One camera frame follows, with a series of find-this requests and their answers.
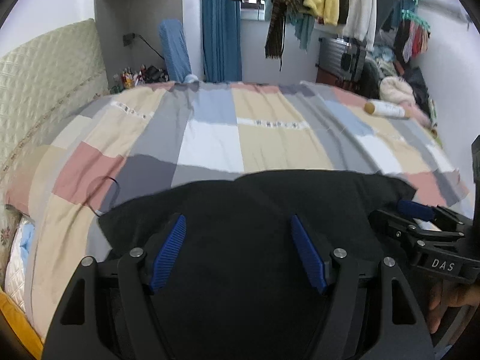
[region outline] orange fabric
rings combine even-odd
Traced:
[[[35,357],[37,360],[40,360],[43,351],[43,344],[40,341],[40,338],[28,323],[27,318],[22,310],[20,310],[20,308],[5,292],[2,291],[1,288],[0,311],[23,346],[31,353],[33,357]]]

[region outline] brown scarf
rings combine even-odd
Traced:
[[[267,41],[265,44],[266,58],[281,58],[284,47],[285,20],[287,8],[298,12],[302,7],[303,0],[273,0],[272,18],[268,28]]]

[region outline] silver bolt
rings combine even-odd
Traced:
[[[143,254],[143,249],[141,247],[134,247],[130,251],[130,256],[132,257],[140,257]]]
[[[335,257],[338,257],[339,259],[342,259],[347,256],[347,251],[345,249],[338,247],[333,251],[333,255]]]
[[[93,257],[83,257],[81,263],[83,266],[91,266],[93,264]]]
[[[392,258],[392,257],[385,257],[383,259],[383,263],[386,265],[386,266],[394,266],[395,265],[395,260]]]

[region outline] suitcase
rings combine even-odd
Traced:
[[[340,38],[321,38],[320,42],[317,82],[331,85],[330,82],[323,82],[323,80],[326,77],[335,76],[337,78],[335,85],[353,86],[362,75],[366,49]]]

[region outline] white quilted mattress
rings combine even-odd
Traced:
[[[14,302],[25,312],[25,302],[23,292],[25,289],[25,268],[21,259],[20,244],[23,236],[23,229],[26,224],[31,224],[31,220],[23,217],[18,225],[18,230],[11,245],[10,261],[5,273],[5,292],[14,300]]]

